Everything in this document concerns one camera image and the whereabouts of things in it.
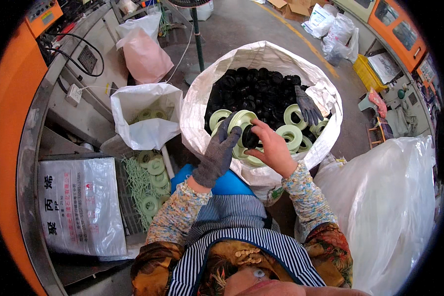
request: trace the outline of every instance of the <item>gloved hand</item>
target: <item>gloved hand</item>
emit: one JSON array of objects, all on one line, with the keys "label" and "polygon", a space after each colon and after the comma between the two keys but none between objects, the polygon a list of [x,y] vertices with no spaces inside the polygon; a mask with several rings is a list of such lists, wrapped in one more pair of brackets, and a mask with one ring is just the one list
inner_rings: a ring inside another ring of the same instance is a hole
[{"label": "gloved hand", "polygon": [[227,128],[236,112],[233,112],[220,124],[217,133],[209,142],[201,163],[193,171],[193,178],[197,184],[206,188],[213,188],[215,181],[223,176],[232,162],[232,149],[242,135],[240,127],[233,127],[227,136]]},{"label": "gloved hand", "polygon": [[323,120],[324,116],[320,112],[319,108],[317,108],[313,99],[307,95],[305,91],[299,87],[299,85],[295,85],[296,92],[296,103],[298,103],[299,109],[301,109],[302,119],[305,122],[308,122],[309,126],[315,126],[319,122],[319,120]]},{"label": "gloved hand", "polygon": [[251,128],[252,132],[257,134],[263,143],[263,152],[250,149],[244,153],[260,159],[283,178],[289,178],[298,167],[298,163],[291,157],[284,139],[263,121],[254,119],[251,122],[255,125]]}]

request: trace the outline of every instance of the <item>spare glove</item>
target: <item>spare glove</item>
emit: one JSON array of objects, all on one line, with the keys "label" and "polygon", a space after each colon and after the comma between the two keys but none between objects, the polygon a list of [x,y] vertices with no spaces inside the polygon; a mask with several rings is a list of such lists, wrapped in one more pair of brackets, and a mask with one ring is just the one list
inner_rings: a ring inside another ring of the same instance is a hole
[{"label": "spare glove", "polygon": [[299,85],[295,85],[296,103],[298,103],[299,109],[301,109],[302,119],[308,122],[309,126],[315,126],[319,123],[319,120],[323,120],[324,116],[317,108],[313,99],[301,89]]},{"label": "spare glove", "polygon": [[217,133],[207,146],[201,163],[197,169],[194,169],[193,178],[197,184],[206,188],[213,188],[215,181],[229,170],[232,161],[232,149],[237,145],[237,141],[242,135],[240,127],[233,127],[230,135],[227,136],[227,128],[235,113],[237,112],[233,112],[219,125]]}]

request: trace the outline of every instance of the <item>striped apron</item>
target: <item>striped apron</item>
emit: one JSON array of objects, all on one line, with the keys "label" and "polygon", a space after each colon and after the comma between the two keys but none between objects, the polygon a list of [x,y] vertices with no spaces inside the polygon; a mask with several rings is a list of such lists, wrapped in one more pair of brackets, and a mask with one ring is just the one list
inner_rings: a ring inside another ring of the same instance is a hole
[{"label": "striped apron", "polygon": [[173,270],[168,295],[195,295],[211,246],[222,240],[248,242],[275,258],[296,284],[325,286],[306,249],[270,223],[253,195],[214,195],[201,207],[186,238],[186,251]]}]

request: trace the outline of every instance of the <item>orange machine panel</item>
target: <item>orange machine panel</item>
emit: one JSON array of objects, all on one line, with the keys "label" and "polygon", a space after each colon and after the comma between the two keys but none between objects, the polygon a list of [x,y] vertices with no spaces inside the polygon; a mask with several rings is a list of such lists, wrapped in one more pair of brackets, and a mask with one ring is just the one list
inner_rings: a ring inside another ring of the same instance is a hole
[{"label": "orange machine panel", "polygon": [[35,0],[26,13],[25,20],[36,39],[61,15],[62,10],[56,0]]},{"label": "orange machine panel", "polygon": [[17,156],[26,115],[48,68],[27,25],[18,27],[0,61],[0,232],[38,295],[46,295],[28,257],[17,211]]},{"label": "orange machine panel", "polygon": [[426,45],[411,19],[394,0],[377,1],[368,24],[391,46],[409,72],[418,66],[426,53]]}]

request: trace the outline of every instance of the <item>fan pole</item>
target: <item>fan pole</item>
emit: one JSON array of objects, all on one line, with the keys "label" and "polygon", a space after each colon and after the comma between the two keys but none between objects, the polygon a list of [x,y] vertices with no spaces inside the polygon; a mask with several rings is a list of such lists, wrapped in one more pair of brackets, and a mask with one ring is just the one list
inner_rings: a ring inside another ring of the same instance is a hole
[{"label": "fan pole", "polygon": [[195,46],[197,48],[197,57],[199,58],[199,68],[204,71],[204,57],[202,56],[202,45],[201,45],[201,33],[199,32],[199,21],[197,20],[197,9],[195,7],[191,8],[193,26],[194,26],[194,36],[195,36]]}]

